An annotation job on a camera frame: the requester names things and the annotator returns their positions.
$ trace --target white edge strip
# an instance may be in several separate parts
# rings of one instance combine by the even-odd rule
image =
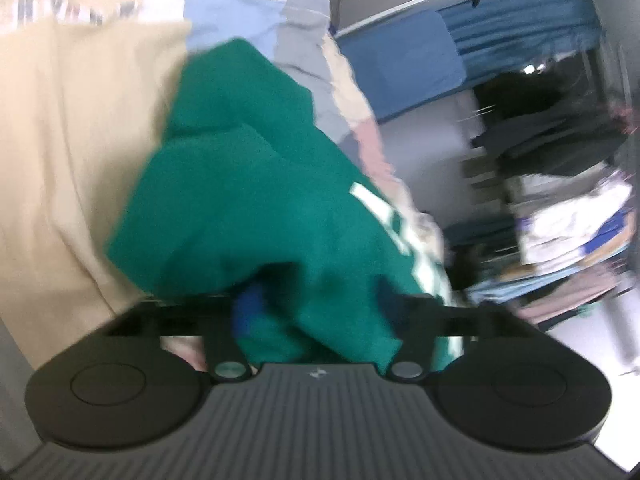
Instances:
[[[341,28],[336,33],[335,38],[336,39],[340,38],[341,36],[344,36],[345,34],[349,34],[354,30],[357,30],[358,28],[365,27],[366,25],[370,25],[371,23],[378,22],[379,20],[384,20],[385,18],[388,18],[393,14],[397,14],[398,12],[402,12],[403,10],[406,10],[409,7],[416,6],[426,1],[428,0],[411,0],[411,1],[408,1],[407,3],[392,7],[391,9],[383,10],[382,12],[374,14],[373,16],[369,16],[364,20],[360,20],[359,22],[353,23],[353,25],[349,25],[349,27]]]

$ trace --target blue curtain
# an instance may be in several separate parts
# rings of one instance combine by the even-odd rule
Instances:
[[[438,12],[453,37],[471,88],[553,54],[598,46],[593,0],[480,0]]]

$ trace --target green garment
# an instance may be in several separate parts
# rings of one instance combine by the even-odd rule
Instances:
[[[376,304],[377,277],[449,302],[414,231],[314,126],[310,93],[249,43],[190,59],[164,138],[108,255],[161,298],[221,292],[287,264],[239,338],[252,363],[334,352],[384,371],[402,342]],[[439,343],[436,368],[450,361]]]

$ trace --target white logo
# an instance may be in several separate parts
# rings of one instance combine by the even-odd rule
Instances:
[[[328,375],[326,370],[322,370],[322,368],[316,368],[313,372],[309,372],[309,375],[314,379],[322,379],[325,375]]]

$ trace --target clothes pile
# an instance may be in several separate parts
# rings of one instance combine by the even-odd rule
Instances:
[[[603,107],[564,99],[476,137],[504,179],[510,214],[446,230],[454,288],[545,329],[615,288],[612,268],[636,230],[629,178],[609,164],[625,126]]]
[[[309,92],[251,44],[192,57],[164,143],[108,247],[161,299],[228,292],[248,361],[371,362],[384,373],[405,319],[377,293],[451,304],[411,219],[314,126]],[[456,355],[437,343],[433,367]]]

